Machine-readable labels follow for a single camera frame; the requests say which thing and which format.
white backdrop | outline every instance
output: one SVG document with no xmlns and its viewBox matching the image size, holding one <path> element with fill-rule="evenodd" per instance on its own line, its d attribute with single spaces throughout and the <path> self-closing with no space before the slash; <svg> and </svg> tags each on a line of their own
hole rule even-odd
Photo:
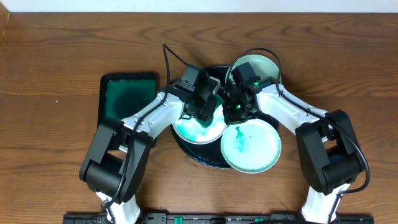
<svg viewBox="0 0 398 224">
<path fill-rule="evenodd" d="M 0 0 L 10 12 L 398 12 L 398 0 Z"/>
</svg>

round black tray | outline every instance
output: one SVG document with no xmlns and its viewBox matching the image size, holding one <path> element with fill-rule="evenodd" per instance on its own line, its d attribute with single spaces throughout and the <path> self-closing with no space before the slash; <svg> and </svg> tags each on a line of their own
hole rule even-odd
<svg viewBox="0 0 398 224">
<path fill-rule="evenodd" d="M 221 86 L 224 86 L 225 75 L 228 69 L 229 65 L 219 65 L 219 66 L 206 68 L 205 70 L 209 73 L 211 77 L 219 79 L 221 82 Z M 264 114 L 260 117 L 260 119 L 268 122 L 276 130 L 278 130 L 279 122 L 275 118 Z M 223 154 L 221 153 L 222 136 L 211 143 L 197 145 L 186 142 L 185 140 L 181 139 L 178 136 L 178 134 L 175 132 L 172 125 L 170 125 L 170 128 L 172 130 L 173 137 L 177 142 L 177 144 L 192 159 L 210 167 L 224 168 L 224 169 L 231 168 L 231 166 L 225 161 Z"/>
</svg>

cable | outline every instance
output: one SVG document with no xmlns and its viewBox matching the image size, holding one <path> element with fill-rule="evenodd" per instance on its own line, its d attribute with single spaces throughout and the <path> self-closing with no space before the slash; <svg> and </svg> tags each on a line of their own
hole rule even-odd
<svg viewBox="0 0 398 224">
<path fill-rule="evenodd" d="M 344 137 L 346 137 L 347 140 L 354 146 L 354 148 L 356 149 L 357 154 L 359 155 L 360 159 L 361 159 L 361 160 L 363 161 L 363 163 L 364 163 L 364 169 L 365 169 L 365 173 L 366 173 L 366 179 L 365 179 L 364 184 L 363 184 L 362 186 L 358 187 L 357 189 L 353 189 L 353 190 L 342 190 L 342 191 L 340 191 L 340 192 L 337 193 L 336 199 L 335 199 L 335 201 L 334 201 L 334 203 L 333 203 L 333 206 L 332 206 L 332 208 L 331 208 L 331 211 L 330 211 L 330 213 L 329 213 L 328 223 L 330 223 L 330 222 L 331 222 L 331 216 L 332 216 L 333 212 L 335 211 L 336 206 L 337 206 L 337 204 L 338 204 L 338 201 L 339 201 L 339 199 L 342 198 L 342 195 L 343 195 L 343 194 L 351 194 L 351 193 L 360 192 L 360 191 L 364 190 L 364 189 L 369 185 L 370 178 L 371 178 L 371 173 L 370 173 L 370 169 L 369 169 L 369 164 L 368 164 L 368 162 L 367 162 L 367 160 L 366 160 L 364 154 L 362 153 L 361 149 L 359 148 L 358 144 L 357 144 L 356 142 L 353 141 L 353 139 L 351 138 L 351 136 L 350 136 L 341 126 L 339 126 L 339 125 L 337 125 L 337 124 L 331 122 L 330 120 L 324 118 L 323 116 L 321 116 L 321 115 L 319 115 L 319 114 L 316 114 L 316 113 L 312 112 L 312 111 L 311 111 L 311 108 L 304 108 L 303 106 L 299 105 L 298 103 L 296 103 L 295 101 L 291 100 L 289 97 L 287 97 L 287 96 L 284 95 L 284 92 L 281 91 L 280 88 L 279 88 L 280 77 L 282 76 L 282 62 L 280 61 L 279 57 L 278 57 L 273 51 L 271 51 L 271 50 L 269 50 L 269 49 L 262 48 L 262 47 L 256 47 L 256 48 L 249 49 L 249 50 L 247 50 L 247 51 L 241 53 L 241 55 L 240 55 L 237 59 L 235 59 L 235 61 L 232 63 L 232 65 L 230 66 L 230 68 L 229 68 L 228 71 L 227 71 L 226 82 L 225 82 L 225 86 L 224 86 L 224 89 L 225 89 L 225 90 L 226 90 L 226 88 L 227 88 L 227 81 L 228 81 L 229 75 L 231 74 L 231 71 L 230 71 L 230 70 L 233 68 L 233 66 L 234 66 L 234 64 L 236 63 L 236 61 L 237 61 L 239 58 L 241 58 L 243 55 L 246 55 L 247 53 L 249 53 L 249 52 L 251 52 L 251 51 L 253 51 L 253 50 L 263 50 L 263 51 L 269 52 L 269 53 L 271 53 L 271 54 L 276 58 L 276 60 L 278 61 L 278 64 L 279 64 L 279 71 L 278 71 L 277 84 L 276 84 L 276 89 L 277 89 L 277 91 L 278 91 L 278 94 L 279 94 L 280 96 L 282 96 L 285 100 L 287 100 L 289 103 L 293 104 L 294 106 L 296 106 L 296 107 L 300 108 L 301 110 L 307 112 L 308 114 L 310 114 L 310 115 L 312 115 L 312 116 L 314 116 L 314 117 L 316 117 L 316 118 L 322 120 L 323 122 L 326 122 L 326 123 L 329 124 L 334 130 L 338 131 L 340 134 L 342 134 Z"/>
<path fill-rule="evenodd" d="M 134 135 L 135 135 L 135 133 L 137 131 L 137 128 L 138 128 L 139 124 L 141 124 L 141 122 L 144 120 L 144 118 L 146 116 L 148 116 L 148 114 L 151 114 L 154 110 L 156 110 L 158 107 L 160 107 L 162 104 L 164 104 L 164 102 L 167 99 L 167 95 L 169 93 L 169 85 L 168 85 L 168 83 L 170 83 L 170 67 L 169 67 L 169 60 L 167 58 L 166 49 L 170 53 L 172 53 L 174 56 L 176 56 L 181 62 L 186 63 L 180 57 L 178 57 L 174 52 L 172 52 L 165 43 L 162 44 L 162 47 L 163 47 L 163 54 L 164 54 L 164 59 L 165 59 L 165 63 L 166 63 L 166 70 L 167 70 L 167 82 L 166 82 L 167 84 L 166 84 L 166 90 L 165 90 L 165 93 L 164 93 L 164 97 L 156 106 L 154 106 L 152 109 L 150 109 L 149 111 L 144 113 L 140 118 L 137 119 L 137 122 L 136 122 L 136 124 L 134 125 L 134 127 L 133 127 L 133 129 L 131 131 L 130 142 L 129 142 L 129 145 L 127 147 L 127 153 L 126 153 L 126 158 L 125 158 L 126 162 L 124 163 L 122 176 L 121 176 L 119 185 L 118 185 L 118 187 L 116 189 L 116 192 L 115 192 L 114 196 L 112 197 L 112 199 L 110 201 L 104 201 L 104 203 L 101 205 L 102 209 L 108 210 L 111 207 L 111 205 L 114 203 L 114 201 L 119 197 L 119 194 L 120 194 L 120 192 L 122 190 L 123 184 L 126 181 L 127 167 L 128 167 L 129 161 L 130 161 L 130 154 L 131 154 L 131 151 L 134 149 Z"/>
</svg>

wooden table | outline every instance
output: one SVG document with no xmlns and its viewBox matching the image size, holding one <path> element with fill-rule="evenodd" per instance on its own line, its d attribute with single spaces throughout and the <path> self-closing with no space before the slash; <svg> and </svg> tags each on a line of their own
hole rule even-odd
<svg viewBox="0 0 398 224">
<path fill-rule="evenodd" d="M 0 45 L 0 222 L 60 223 L 64 213 L 100 212 L 78 178 L 96 131 L 100 78 L 156 71 L 161 42 L 206 67 L 268 47 L 293 94 L 346 111 L 372 179 L 346 195 L 340 213 L 398 219 L 397 14 L 30 13 L 11 15 Z M 173 77 L 184 66 L 170 56 Z M 213 169 L 185 155 L 169 129 L 151 151 L 137 194 L 141 207 L 169 212 L 298 211 L 308 185 L 294 136 L 281 127 L 282 155 L 267 172 Z M 361 174 L 352 188 L 364 181 Z"/>
</svg>

white wall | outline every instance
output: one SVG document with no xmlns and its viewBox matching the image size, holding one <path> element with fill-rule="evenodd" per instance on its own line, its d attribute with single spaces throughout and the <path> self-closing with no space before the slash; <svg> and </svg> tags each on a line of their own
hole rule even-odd
<svg viewBox="0 0 398 224">
<path fill-rule="evenodd" d="M 10 12 L 398 12 L 398 0 L 0 0 Z"/>
</svg>

